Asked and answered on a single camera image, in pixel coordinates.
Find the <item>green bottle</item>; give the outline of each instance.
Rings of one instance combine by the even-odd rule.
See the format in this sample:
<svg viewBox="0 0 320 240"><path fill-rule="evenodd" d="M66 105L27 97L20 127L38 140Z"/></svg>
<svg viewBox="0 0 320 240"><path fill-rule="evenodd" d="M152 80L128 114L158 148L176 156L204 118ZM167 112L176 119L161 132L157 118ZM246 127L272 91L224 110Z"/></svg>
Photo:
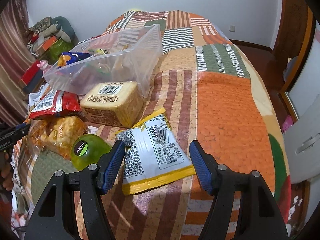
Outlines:
<svg viewBox="0 0 320 240"><path fill-rule="evenodd" d="M111 146L95 134L80 136L71 148L71 161L73 166L82 171L86 166L97 163L100 157L109 153Z"/></svg>

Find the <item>metal screw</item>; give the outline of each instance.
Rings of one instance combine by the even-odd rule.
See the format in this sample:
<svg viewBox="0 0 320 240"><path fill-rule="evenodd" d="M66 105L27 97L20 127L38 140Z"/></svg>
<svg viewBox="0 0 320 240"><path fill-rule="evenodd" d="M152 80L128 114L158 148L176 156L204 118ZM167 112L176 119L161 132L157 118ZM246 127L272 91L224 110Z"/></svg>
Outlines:
<svg viewBox="0 0 320 240"><path fill-rule="evenodd" d="M58 171L56 171L54 174L57 176L57 177L59 177L59 176L61 176L62 175L62 170L58 170Z"/></svg>
<svg viewBox="0 0 320 240"><path fill-rule="evenodd" d="M97 165L96 164L90 164L89 165L89 167L88 167L88 169L90 170L90 171L94 171L95 169L97 168Z"/></svg>
<svg viewBox="0 0 320 240"><path fill-rule="evenodd" d="M218 165L218 169L221 170L221 171L225 171L227 169L227 166L224 165L224 164L219 164Z"/></svg>
<svg viewBox="0 0 320 240"><path fill-rule="evenodd" d="M260 176L260 172L259 171L252 171L252 175L255 177L259 177Z"/></svg>

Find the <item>pink toy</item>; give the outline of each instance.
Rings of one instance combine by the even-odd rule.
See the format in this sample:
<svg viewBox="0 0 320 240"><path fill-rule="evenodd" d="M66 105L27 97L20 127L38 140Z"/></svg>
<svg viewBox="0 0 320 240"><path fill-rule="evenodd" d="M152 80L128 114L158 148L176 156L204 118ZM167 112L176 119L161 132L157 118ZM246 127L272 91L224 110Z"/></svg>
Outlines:
<svg viewBox="0 0 320 240"><path fill-rule="evenodd" d="M41 60L40 64L37 64L37 67L42 70L42 73L45 74L49 68L51 68L51 65L49 65L47 60Z"/></svg>
<svg viewBox="0 0 320 240"><path fill-rule="evenodd" d="M282 125L282 132L284 133L285 131L287 131L290 128L290 126L293 126L293 120L292 117L288 115Z"/></svg>

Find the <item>person's hand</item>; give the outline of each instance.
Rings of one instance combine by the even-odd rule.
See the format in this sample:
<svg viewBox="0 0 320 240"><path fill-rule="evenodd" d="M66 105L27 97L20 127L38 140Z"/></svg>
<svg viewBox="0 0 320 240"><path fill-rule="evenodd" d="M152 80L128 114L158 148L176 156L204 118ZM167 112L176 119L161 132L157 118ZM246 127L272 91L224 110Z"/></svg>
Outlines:
<svg viewBox="0 0 320 240"><path fill-rule="evenodd" d="M4 158L7 160L9 159L9 155L6 153L4 155ZM5 163L4 168L1 171L1 177L4 178L4 182L2 183L3 188L5 188L7 191L10 191L13 189L13 173L11 172L11 166L9 162Z"/></svg>

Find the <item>plastic bin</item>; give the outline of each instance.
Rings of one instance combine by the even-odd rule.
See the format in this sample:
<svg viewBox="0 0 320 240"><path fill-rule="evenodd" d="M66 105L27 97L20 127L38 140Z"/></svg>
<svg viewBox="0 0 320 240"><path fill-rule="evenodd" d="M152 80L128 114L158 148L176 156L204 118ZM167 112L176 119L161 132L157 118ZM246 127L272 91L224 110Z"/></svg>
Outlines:
<svg viewBox="0 0 320 240"><path fill-rule="evenodd" d="M98 83L136 81L141 94L148 96L152 71L162 55L159 24L107 34L85 41L70 52L88 49L107 49L111 53L59 69L54 64L43 76L54 90L84 95Z"/></svg>

